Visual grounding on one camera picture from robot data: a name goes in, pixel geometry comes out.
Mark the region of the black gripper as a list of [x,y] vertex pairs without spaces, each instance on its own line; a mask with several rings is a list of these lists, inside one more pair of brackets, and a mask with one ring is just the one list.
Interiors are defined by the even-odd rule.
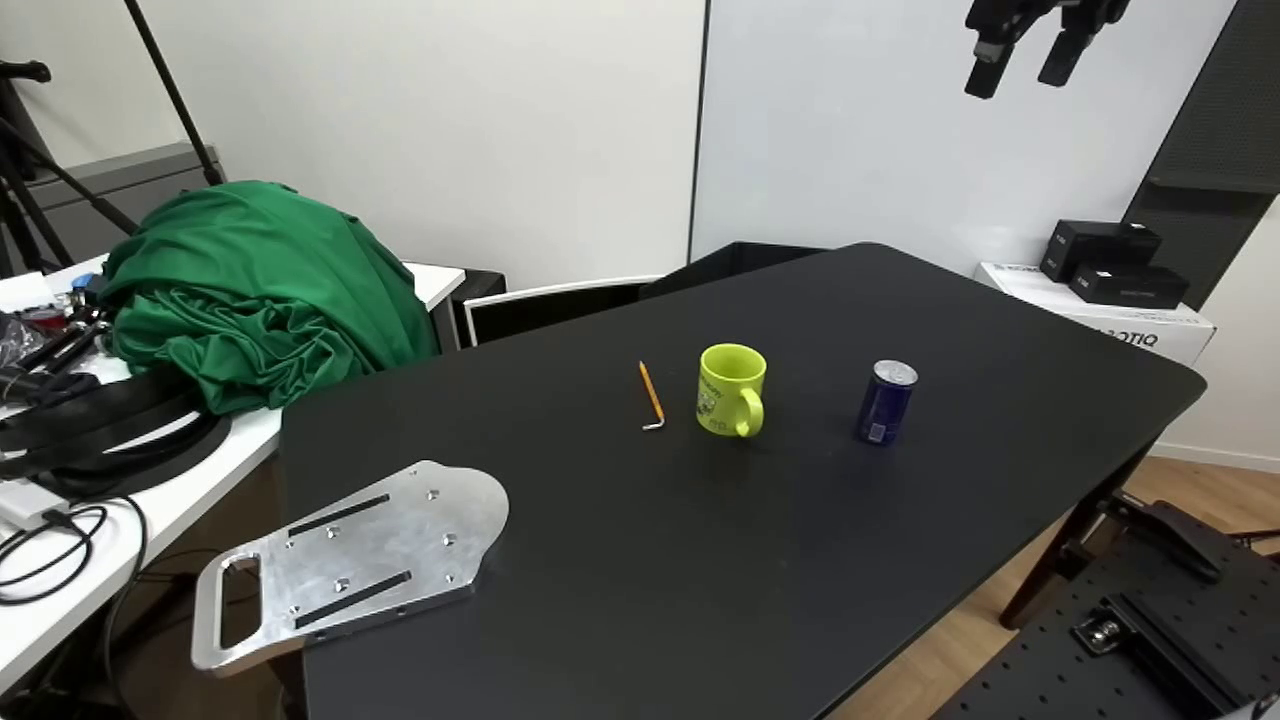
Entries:
[[1022,36],[1043,17],[1061,17],[1061,32],[1040,63],[1040,85],[1064,89],[1103,22],[1122,22],[1128,0],[974,0],[964,22],[977,32],[964,90],[994,101]]

